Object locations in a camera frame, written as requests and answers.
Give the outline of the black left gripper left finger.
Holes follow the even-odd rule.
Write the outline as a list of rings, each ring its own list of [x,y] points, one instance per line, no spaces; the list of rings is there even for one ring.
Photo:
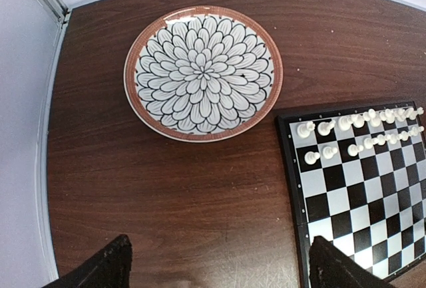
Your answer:
[[[130,287],[132,244],[121,234],[83,264],[45,287]]]

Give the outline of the black white chessboard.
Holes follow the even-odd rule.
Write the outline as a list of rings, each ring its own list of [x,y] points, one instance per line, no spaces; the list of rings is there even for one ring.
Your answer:
[[[320,111],[283,110],[276,117],[282,147],[302,287],[309,287],[309,250],[322,236],[374,276],[391,281],[425,258],[425,126],[416,116],[372,127],[334,128],[328,136],[300,138],[308,121],[338,121],[368,111],[342,105]],[[378,138],[352,157],[350,144]],[[338,148],[325,159],[325,146]],[[320,159],[307,165],[307,152]]]

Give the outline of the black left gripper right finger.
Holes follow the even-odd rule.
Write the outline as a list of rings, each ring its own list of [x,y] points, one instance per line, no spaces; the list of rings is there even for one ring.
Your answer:
[[[309,265],[311,287],[389,287],[388,282],[360,267],[322,236],[314,237]]]

